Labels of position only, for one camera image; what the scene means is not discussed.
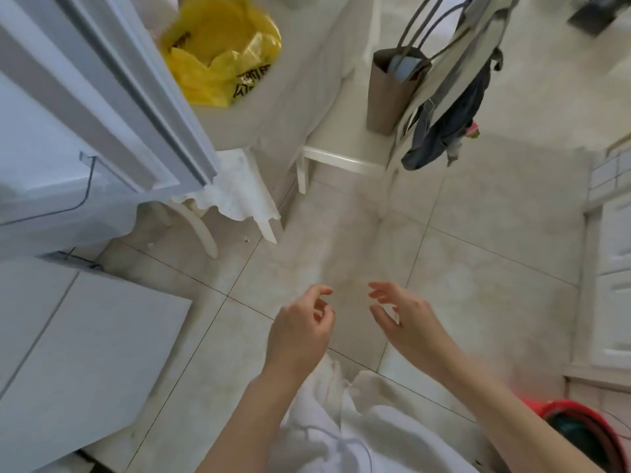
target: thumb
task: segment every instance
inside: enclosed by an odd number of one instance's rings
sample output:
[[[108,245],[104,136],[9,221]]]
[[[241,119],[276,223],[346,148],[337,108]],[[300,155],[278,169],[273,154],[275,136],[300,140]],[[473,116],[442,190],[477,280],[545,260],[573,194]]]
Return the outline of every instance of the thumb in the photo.
[[[320,319],[319,328],[321,331],[331,334],[335,326],[335,311],[330,305],[326,305],[322,310],[322,318]]]
[[[396,329],[399,328],[399,324],[397,324],[392,317],[390,317],[384,308],[381,305],[373,304],[370,306],[370,313],[375,318],[375,322],[378,326],[381,327],[384,334],[388,339],[392,334],[396,332]]]

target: yellow plastic bag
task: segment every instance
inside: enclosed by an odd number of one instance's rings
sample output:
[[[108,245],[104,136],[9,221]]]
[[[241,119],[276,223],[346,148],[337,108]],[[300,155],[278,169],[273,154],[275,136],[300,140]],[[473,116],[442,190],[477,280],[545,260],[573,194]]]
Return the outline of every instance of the yellow plastic bag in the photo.
[[[246,95],[280,49],[278,28],[250,0],[185,0],[160,39],[184,97],[221,107]]]

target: hand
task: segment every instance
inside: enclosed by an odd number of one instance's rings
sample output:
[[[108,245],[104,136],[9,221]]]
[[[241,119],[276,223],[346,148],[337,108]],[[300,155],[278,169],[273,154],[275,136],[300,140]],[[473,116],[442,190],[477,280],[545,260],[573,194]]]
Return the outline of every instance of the hand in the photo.
[[[320,299],[327,286],[311,286],[296,302],[283,307],[269,332],[263,373],[288,380],[296,389],[316,368],[329,346],[335,312]]]
[[[368,296],[381,304],[392,304],[399,314],[399,323],[381,305],[373,304],[370,312],[388,341],[412,365],[437,381],[444,375],[447,363],[462,355],[453,339],[436,318],[429,302],[392,282],[369,282]]]

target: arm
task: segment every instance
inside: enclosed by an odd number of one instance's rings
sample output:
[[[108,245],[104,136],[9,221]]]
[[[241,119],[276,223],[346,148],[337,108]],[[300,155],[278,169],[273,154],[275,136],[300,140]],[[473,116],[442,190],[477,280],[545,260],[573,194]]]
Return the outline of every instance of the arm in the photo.
[[[458,348],[430,304],[390,282],[371,282],[369,294],[393,304],[395,322],[378,304],[373,317],[390,343],[419,370],[440,382],[476,416],[514,473],[602,473],[582,452]]]
[[[266,469],[280,422],[331,340],[335,312],[320,299],[331,293],[330,287],[311,286],[303,297],[280,310],[269,331],[263,371],[245,389],[196,473]]]

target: white clothing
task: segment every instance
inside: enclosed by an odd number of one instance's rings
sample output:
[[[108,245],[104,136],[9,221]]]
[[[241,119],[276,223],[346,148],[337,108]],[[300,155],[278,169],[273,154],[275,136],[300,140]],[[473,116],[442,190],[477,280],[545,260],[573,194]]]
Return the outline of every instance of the white clothing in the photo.
[[[388,406],[383,379],[352,384],[325,356],[305,381],[270,450],[270,473],[477,473],[412,417]]]

